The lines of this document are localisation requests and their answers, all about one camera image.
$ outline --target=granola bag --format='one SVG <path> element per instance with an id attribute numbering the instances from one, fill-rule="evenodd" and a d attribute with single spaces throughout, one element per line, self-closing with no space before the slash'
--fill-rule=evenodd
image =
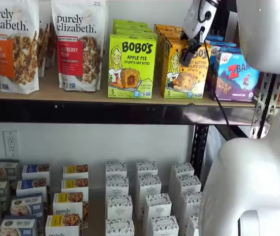
<path id="1" fill-rule="evenodd" d="M 46 65 L 45 65 L 46 68 L 49 68 L 55 64 L 56 50 L 57 50 L 57 35 L 51 16 L 48 47 L 47 47 L 47 54 L 46 54 Z"/>
<path id="2" fill-rule="evenodd" d="M 0 0 L 0 89 L 29 94 L 39 90 L 38 0 Z"/>
<path id="3" fill-rule="evenodd" d="M 106 12 L 105 0 L 52 0 L 60 88 L 99 89 Z"/>
<path id="4" fill-rule="evenodd" d="M 37 41 L 38 75 L 43 77 L 51 20 L 51 0 L 39 0 L 39 36 Z"/>

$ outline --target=wire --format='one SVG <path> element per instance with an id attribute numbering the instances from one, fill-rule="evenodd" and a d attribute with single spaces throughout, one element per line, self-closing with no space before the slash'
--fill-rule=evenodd
<path id="1" fill-rule="evenodd" d="M 207 44 L 204 43 L 204 46 L 205 46 L 205 51 L 206 51 L 206 53 L 207 53 L 208 61 L 209 61 L 209 73 L 210 73 L 210 75 L 212 75 L 212 71 L 211 71 L 211 67 L 210 67 L 210 57 L 209 57 L 209 52 L 208 52 Z M 232 134 L 232 129 L 231 129 L 230 125 L 229 125 L 228 118 L 227 118 L 227 115 L 226 115 L 226 113 L 225 113 L 225 111 L 224 111 L 224 108 L 222 107 L 222 105 L 221 105 L 221 103 L 220 103 L 220 101 L 219 101 L 219 99 L 218 99 L 218 96 L 217 96 L 217 94 L 215 93 L 213 80 L 211 80 L 210 87 L 211 87 L 212 93 L 213 93 L 213 95 L 214 95 L 214 98 L 215 98 L 216 102 L 218 103 L 218 106 L 219 106 L 220 110 L 221 110 L 222 113 L 223 113 L 223 116 L 224 116 L 225 121 L 226 121 L 226 125 L 227 125 L 227 127 L 228 127 L 228 134 L 229 134 L 229 137 L 230 137 L 230 139 L 231 139 L 231 138 L 232 138 L 232 135 L 231 135 L 231 134 Z"/>
<path id="2" fill-rule="evenodd" d="M 204 16 L 204 19 L 201 20 L 201 16 L 200 16 L 201 5 L 202 5 L 202 0 L 200 0 L 200 2 L 199 2 L 199 10 L 198 10 L 198 21 L 202 24 L 207 20 L 207 18 Z"/>

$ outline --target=outlet cover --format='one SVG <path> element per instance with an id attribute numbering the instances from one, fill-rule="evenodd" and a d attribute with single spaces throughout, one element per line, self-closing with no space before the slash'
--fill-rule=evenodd
<path id="1" fill-rule="evenodd" d="M 17 131 L 3 131 L 5 156 L 14 157 L 19 156 L 20 151 L 18 147 L 18 132 Z"/>

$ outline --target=white robot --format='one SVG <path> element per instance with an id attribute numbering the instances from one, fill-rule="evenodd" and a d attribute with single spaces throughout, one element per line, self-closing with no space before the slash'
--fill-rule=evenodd
<path id="1" fill-rule="evenodd" d="M 190 61 L 211 26 L 218 0 L 193 0 L 184 22 Z M 280 0 L 237 0 L 240 43 L 247 63 L 280 74 Z M 261 140 L 223 145 L 207 178 L 200 236 L 280 236 L 280 113 Z"/>

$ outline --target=shelf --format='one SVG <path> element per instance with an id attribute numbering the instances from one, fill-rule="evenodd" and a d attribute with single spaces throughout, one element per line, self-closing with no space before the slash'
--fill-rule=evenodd
<path id="1" fill-rule="evenodd" d="M 40 91 L 29 95 L 0 91 L 0 121 L 117 124 L 224 124 L 217 102 L 203 99 L 164 99 L 154 86 L 152 99 L 107 98 L 103 79 L 97 92 L 59 88 L 56 66 L 39 79 Z M 231 124 L 251 125 L 255 104 L 222 102 Z"/>

